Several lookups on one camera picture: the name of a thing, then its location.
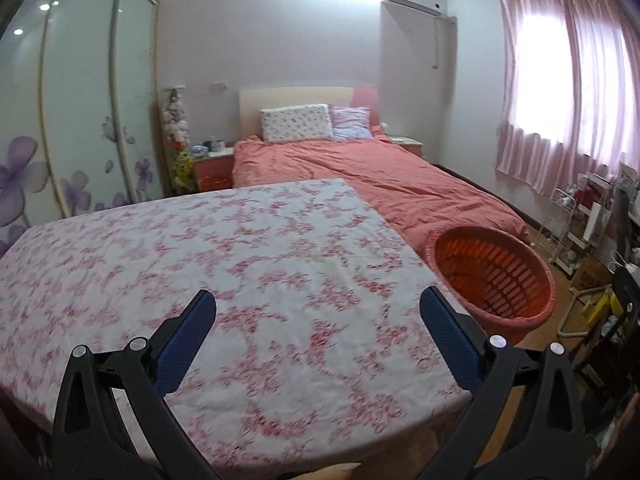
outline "pink curtain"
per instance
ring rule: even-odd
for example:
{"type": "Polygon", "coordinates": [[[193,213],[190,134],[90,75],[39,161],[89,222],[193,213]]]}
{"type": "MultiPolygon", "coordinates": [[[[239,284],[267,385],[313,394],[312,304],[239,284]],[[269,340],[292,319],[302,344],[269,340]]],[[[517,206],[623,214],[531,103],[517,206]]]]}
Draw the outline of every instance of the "pink curtain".
{"type": "Polygon", "coordinates": [[[614,0],[500,0],[506,45],[496,170],[550,195],[640,169],[640,43],[614,0]]]}

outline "bedside table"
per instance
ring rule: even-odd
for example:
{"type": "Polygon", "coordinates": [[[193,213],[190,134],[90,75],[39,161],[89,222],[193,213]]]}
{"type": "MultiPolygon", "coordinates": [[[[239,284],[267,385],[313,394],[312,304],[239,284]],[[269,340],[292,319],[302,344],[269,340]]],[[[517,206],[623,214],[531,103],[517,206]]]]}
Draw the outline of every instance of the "bedside table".
{"type": "Polygon", "coordinates": [[[197,158],[193,163],[199,191],[218,191],[231,189],[234,185],[234,149],[225,148],[222,152],[209,152],[207,156],[197,158]]]}
{"type": "Polygon", "coordinates": [[[413,153],[414,155],[422,158],[422,147],[423,143],[418,142],[417,140],[410,139],[409,137],[389,137],[391,141],[401,148],[406,149],[408,152],[413,153]]]}

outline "sliding wardrobe door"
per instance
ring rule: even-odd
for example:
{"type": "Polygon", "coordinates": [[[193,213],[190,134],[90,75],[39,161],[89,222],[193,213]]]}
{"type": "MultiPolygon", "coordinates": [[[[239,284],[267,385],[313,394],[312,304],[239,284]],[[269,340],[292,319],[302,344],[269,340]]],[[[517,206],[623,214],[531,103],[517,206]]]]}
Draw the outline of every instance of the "sliding wardrobe door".
{"type": "Polygon", "coordinates": [[[31,225],[62,218],[41,134],[42,35],[52,0],[24,0],[0,39],[0,257],[31,225]]]}
{"type": "Polygon", "coordinates": [[[155,5],[150,0],[118,0],[113,89],[116,127],[137,202],[162,198],[156,167],[156,104],[152,83],[155,5]]]}
{"type": "Polygon", "coordinates": [[[57,1],[44,41],[44,131],[66,212],[77,215],[131,200],[110,86],[117,0],[57,1]]]}

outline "purple flower decal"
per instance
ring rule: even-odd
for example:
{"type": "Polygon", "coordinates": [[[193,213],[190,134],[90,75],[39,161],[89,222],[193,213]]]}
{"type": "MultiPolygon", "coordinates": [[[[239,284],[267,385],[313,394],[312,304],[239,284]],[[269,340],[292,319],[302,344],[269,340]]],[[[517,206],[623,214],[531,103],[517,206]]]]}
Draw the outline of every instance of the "purple flower decal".
{"type": "Polygon", "coordinates": [[[130,136],[127,133],[127,129],[126,128],[122,129],[122,134],[124,135],[124,138],[127,139],[127,143],[128,144],[135,144],[136,143],[136,139],[133,136],[130,136]]]}
{"type": "MultiPolygon", "coordinates": [[[[113,197],[113,207],[122,207],[124,205],[131,205],[131,200],[129,200],[124,193],[117,193],[115,197],[113,197]]],[[[107,207],[103,202],[98,202],[95,205],[95,211],[107,211],[107,209],[112,209],[111,207],[107,207]]]]}
{"type": "Polygon", "coordinates": [[[87,211],[91,205],[91,193],[84,190],[87,182],[89,182],[89,177],[79,170],[74,171],[74,174],[71,175],[71,182],[65,178],[60,179],[62,193],[73,216],[76,215],[77,210],[87,211]]]}
{"type": "Polygon", "coordinates": [[[143,158],[142,162],[136,162],[136,174],[139,177],[138,179],[138,189],[140,191],[144,191],[146,189],[146,184],[151,184],[154,179],[154,174],[151,169],[151,162],[148,158],[143,158]]]}
{"type": "Polygon", "coordinates": [[[124,205],[131,205],[131,200],[125,197],[122,193],[118,193],[115,197],[113,197],[114,207],[122,207],[124,205]]]}
{"type": "Polygon", "coordinates": [[[110,117],[104,118],[104,122],[102,123],[102,136],[115,144],[118,143],[118,139],[116,138],[116,128],[113,126],[113,121],[110,117]]]}
{"type": "Polygon", "coordinates": [[[24,234],[24,231],[25,229],[21,225],[11,226],[11,228],[9,229],[9,237],[7,238],[7,241],[5,242],[4,240],[0,240],[0,258],[2,258],[4,254],[9,250],[9,247],[11,247],[18,241],[18,238],[20,238],[24,234]]]}
{"type": "Polygon", "coordinates": [[[31,137],[15,137],[0,165],[0,227],[14,222],[24,211],[24,192],[41,192],[49,179],[45,162],[32,162],[38,143],[31,137]]]}

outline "headboard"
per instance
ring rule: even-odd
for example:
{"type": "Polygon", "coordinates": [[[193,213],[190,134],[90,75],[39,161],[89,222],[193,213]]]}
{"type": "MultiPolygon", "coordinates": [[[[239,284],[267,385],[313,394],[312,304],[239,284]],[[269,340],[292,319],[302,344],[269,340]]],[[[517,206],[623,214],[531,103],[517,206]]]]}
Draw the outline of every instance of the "headboard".
{"type": "Polygon", "coordinates": [[[240,127],[242,138],[262,136],[260,111],[265,108],[313,105],[369,106],[371,125],[380,124],[378,91],[373,88],[343,86],[287,86],[240,91],[240,127]]]}

